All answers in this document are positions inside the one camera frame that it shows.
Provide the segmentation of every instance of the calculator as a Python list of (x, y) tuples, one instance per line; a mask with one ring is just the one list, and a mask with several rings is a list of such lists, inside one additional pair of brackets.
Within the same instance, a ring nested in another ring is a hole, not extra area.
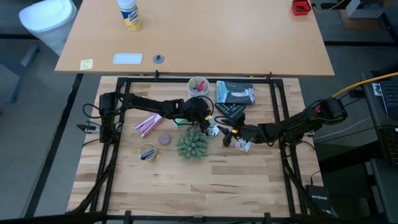
[(246, 109), (245, 105), (238, 103), (216, 103), (215, 106), (224, 116), (231, 119), (239, 117)]

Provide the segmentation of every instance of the purple round object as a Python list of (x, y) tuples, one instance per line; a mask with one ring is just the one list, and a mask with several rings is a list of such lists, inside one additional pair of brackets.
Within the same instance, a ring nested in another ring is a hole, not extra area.
[(171, 137), (167, 133), (163, 133), (158, 137), (159, 143), (163, 146), (166, 146), (170, 143)]

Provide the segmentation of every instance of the pink object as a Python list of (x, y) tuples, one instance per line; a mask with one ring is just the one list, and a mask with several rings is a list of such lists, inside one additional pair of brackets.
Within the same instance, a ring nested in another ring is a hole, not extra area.
[(204, 87), (205, 87), (205, 81), (200, 82), (199, 91), (203, 91)]
[(134, 128), (137, 129), (141, 133), (141, 138), (145, 138), (148, 136), (153, 129), (155, 129), (161, 122), (163, 118), (159, 114), (153, 114), (149, 116), (146, 120), (135, 126)]

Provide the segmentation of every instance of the sticker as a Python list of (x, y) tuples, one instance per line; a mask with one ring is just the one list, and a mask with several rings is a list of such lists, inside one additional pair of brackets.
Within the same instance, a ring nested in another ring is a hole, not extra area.
[(80, 61), (80, 70), (92, 69), (93, 68), (93, 59), (81, 60)]
[(382, 96), (380, 83), (372, 83), (373, 92), (375, 96)]
[(142, 62), (142, 54), (115, 54), (114, 64), (120, 65), (138, 65)]
[(242, 139), (237, 140), (235, 143), (235, 149), (239, 149), (240, 151), (249, 152), (250, 147), (251, 143)]

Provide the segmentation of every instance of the yellow cable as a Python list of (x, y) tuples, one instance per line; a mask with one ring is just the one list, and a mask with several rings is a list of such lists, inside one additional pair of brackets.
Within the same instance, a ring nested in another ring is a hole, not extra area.
[(313, 9), (314, 11), (317, 11), (317, 12), (327, 12), (327, 11), (332, 10), (332, 9), (334, 9), (335, 7), (339, 6), (339, 5), (340, 5), (341, 3), (343, 3), (344, 1), (345, 1), (345, 0), (342, 0), (341, 2), (335, 4), (335, 6), (329, 8), (329, 9), (327, 9), (327, 10), (324, 10), (324, 11), (318, 10), (316, 7), (312, 7), (312, 9)]
[(377, 80), (380, 80), (380, 79), (383, 79), (383, 78), (393, 77), (393, 76), (396, 76), (396, 75), (398, 75), (398, 72), (394, 72), (394, 73), (391, 73), (391, 74), (382, 75), (382, 76), (380, 76), (380, 77), (370, 78), (370, 79), (368, 79), (368, 80), (364, 80), (364, 81), (361, 81), (361, 82), (357, 82), (357, 83), (355, 83), (355, 84), (352, 84), (352, 85), (350, 85), (350, 86), (347, 86), (346, 88), (344, 88), (344, 89), (338, 91), (337, 93), (333, 94), (331, 97), (334, 98), (334, 97), (336, 97), (336, 96), (338, 96), (338, 95), (344, 93), (345, 91), (348, 91), (348, 90), (350, 90), (350, 89), (356, 88), (357, 86), (360, 86), (360, 85), (363, 85), (363, 84), (367, 84), (367, 83), (369, 83), (369, 82), (374, 82), (374, 81), (377, 81)]

